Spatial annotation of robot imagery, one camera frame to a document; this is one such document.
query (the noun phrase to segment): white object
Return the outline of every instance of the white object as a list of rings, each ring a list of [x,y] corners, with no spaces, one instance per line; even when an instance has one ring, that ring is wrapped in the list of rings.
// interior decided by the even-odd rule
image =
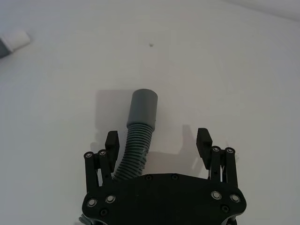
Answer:
[[[0,38],[8,50],[12,53],[18,48],[30,43],[28,34],[22,29],[15,29],[10,32],[5,32],[0,36]]]

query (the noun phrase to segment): gray flexible hose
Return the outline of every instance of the gray flexible hose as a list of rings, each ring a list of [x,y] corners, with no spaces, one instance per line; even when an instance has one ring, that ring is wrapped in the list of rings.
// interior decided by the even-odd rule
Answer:
[[[142,174],[155,130],[157,102],[158,96],[151,90],[140,89],[133,93],[125,153],[114,180],[128,180]]]

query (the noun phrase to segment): black metal plate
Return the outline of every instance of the black metal plate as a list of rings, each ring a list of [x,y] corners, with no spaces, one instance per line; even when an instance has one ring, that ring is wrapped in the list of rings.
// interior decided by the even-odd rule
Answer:
[[[211,197],[221,193],[221,200]],[[231,194],[240,197],[236,203]],[[116,197],[106,203],[108,195]],[[88,207],[89,199],[97,199]],[[224,212],[222,206],[229,207]],[[107,210],[104,217],[101,210]],[[148,174],[113,182],[89,192],[82,205],[84,215],[107,225],[220,225],[246,209],[246,200],[235,186],[180,174]]]

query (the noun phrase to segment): gray cylindrical cap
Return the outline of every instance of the gray cylindrical cap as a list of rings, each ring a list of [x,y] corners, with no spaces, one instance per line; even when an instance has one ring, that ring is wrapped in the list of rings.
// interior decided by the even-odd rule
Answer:
[[[146,124],[155,129],[158,95],[148,89],[139,89],[132,94],[127,127],[132,124]]]

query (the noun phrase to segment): white table surface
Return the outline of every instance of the white table surface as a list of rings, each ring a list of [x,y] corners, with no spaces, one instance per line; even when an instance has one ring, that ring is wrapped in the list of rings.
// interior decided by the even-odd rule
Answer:
[[[237,151],[240,225],[298,224],[300,27],[226,2],[0,0],[30,45],[0,60],[1,224],[78,225],[83,154],[158,94],[145,173],[206,177],[198,127]]]

